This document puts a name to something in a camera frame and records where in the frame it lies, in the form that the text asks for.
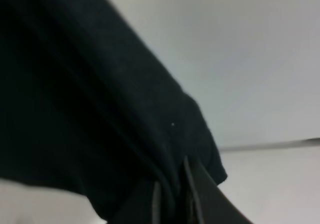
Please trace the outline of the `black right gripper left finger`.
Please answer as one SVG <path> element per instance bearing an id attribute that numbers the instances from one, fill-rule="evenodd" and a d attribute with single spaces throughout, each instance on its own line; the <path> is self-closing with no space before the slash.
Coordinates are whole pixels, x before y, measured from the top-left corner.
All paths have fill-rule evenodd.
<path id="1" fill-rule="evenodd" d="M 153 186 L 152 203 L 151 203 L 151 223 L 161 223 L 161 207 L 162 207 L 162 187 L 156 181 Z"/>

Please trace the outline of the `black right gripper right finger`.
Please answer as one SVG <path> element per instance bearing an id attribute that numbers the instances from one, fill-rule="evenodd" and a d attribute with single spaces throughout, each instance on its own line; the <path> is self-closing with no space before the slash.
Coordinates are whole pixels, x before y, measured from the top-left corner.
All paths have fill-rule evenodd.
<path id="1" fill-rule="evenodd" d="M 188 224 L 251 224 L 221 192 L 202 163 L 186 157 L 183 169 L 187 183 L 185 204 Z"/>

